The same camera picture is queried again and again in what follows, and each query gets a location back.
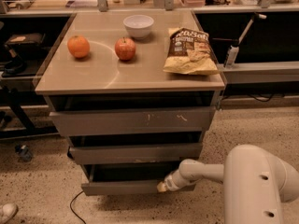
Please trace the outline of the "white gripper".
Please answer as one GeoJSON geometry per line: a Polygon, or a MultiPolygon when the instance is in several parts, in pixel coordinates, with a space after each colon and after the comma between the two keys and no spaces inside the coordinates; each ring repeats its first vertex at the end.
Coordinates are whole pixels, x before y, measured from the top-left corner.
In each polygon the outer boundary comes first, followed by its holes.
{"type": "Polygon", "coordinates": [[[179,171],[174,171],[167,175],[164,182],[159,182],[157,185],[158,192],[176,191],[184,187],[184,179],[179,171]]]}

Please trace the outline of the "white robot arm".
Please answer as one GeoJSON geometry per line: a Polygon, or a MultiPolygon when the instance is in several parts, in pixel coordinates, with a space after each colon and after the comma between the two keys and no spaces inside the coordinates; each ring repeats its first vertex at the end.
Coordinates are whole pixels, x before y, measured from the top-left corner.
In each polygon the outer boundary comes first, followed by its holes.
{"type": "Polygon", "coordinates": [[[253,145],[234,147],[223,164],[184,160],[157,190],[176,191],[203,178],[223,184],[224,224],[283,224],[281,205],[299,197],[299,172],[253,145]]]}

